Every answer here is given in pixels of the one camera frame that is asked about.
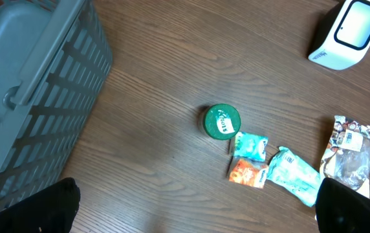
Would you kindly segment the beige brown snack pouch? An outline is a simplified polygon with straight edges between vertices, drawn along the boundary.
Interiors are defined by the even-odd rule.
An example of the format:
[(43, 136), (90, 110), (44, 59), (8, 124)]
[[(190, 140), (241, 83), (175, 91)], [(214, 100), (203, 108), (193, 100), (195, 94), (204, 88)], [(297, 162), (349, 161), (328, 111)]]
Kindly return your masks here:
[(370, 126), (336, 115), (319, 173), (369, 198)]

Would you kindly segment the green lid jar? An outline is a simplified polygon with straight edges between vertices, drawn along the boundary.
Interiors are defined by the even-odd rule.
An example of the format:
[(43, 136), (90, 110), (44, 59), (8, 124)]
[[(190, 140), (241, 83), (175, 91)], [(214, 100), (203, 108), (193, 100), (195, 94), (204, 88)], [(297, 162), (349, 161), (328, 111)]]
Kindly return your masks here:
[(214, 104), (206, 107), (198, 116), (198, 126), (208, 137), (229, 140), (241, 128), (238, 110), (229, 104)]

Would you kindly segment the large teal snack packet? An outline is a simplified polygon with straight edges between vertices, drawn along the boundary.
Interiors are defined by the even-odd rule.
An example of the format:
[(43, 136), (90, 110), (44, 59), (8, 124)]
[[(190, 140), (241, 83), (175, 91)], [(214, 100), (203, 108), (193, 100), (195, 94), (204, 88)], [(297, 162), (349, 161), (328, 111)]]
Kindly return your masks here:
[(312, 207), (321, 185), (320, 174), (287, 147), (280, 146), (269, 164), (267, 179), (295, 195)]

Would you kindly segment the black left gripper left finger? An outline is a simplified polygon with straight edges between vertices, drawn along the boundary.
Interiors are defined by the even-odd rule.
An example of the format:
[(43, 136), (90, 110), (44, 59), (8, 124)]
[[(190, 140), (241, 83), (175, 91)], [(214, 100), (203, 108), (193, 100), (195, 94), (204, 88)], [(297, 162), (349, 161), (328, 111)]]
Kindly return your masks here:
[(69, 233), (80, 207), (76, 181), (65, 178), (0, 212), (0, 233)]

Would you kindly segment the small orange snack packet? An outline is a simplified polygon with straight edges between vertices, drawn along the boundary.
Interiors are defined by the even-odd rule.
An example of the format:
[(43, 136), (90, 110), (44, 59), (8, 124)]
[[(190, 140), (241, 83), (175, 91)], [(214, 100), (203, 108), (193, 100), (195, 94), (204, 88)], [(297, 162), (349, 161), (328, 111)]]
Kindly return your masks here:
[(268, 169), (268, 165), (264, 162), (245, 157), (234, 157), (227, 177), (232, 183), (262, 189), (267, 179)]

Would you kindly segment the small teal snack packet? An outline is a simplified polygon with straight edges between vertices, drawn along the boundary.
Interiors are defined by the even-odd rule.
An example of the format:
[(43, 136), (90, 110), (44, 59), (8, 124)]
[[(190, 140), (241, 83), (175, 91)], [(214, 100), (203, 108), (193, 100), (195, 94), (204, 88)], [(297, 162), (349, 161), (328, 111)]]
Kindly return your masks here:
[(246, 157), (265, 162), (268, 137), (246, 132), (238, 132), (231, 140), (229, 154), (233, 157)]

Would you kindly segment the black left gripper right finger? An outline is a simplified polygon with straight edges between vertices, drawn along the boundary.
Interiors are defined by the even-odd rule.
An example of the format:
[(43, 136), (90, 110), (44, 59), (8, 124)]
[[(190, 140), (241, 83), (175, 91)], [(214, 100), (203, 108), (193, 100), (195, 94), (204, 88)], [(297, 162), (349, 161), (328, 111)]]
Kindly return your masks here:
[(334, 179), (322, 181), (315, 207), (321, 233), (370, 233), (370, 199)]

